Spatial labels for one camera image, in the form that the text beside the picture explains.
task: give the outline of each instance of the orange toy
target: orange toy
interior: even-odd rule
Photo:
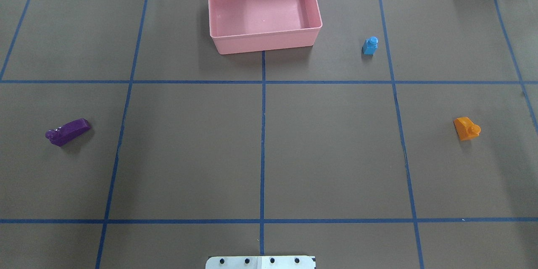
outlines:
[[[467,118],[467,116],[455,119],[454,126],[458,132],[460,141],[471,140],[480,135],[480,127],[473,123],[471,119]]]

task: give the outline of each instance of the white plate with holes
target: white plate with holes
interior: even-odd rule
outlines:
[[[316,258],[309,256],[211,257],[206,269],[315,269]]]

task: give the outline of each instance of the purple block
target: purple block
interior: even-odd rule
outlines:
[[[91,128],[92,127],[86,119],[78,119],[63,125],[63,127],[48,130],[45,137],[49,139],[52,144],[63,146]]]

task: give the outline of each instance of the small blue block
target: small blue block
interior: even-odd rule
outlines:
[[[373,55],[373,53],[375,53],[375,51],[377,50],[377,43],[378,39],[376,37],[370,37],[366,39],[363,44],[363,54]]]

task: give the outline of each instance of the pink bin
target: pink bin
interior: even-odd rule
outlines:
[[[208,0],[209,34],[220,54],[312,46],[317,0]]]

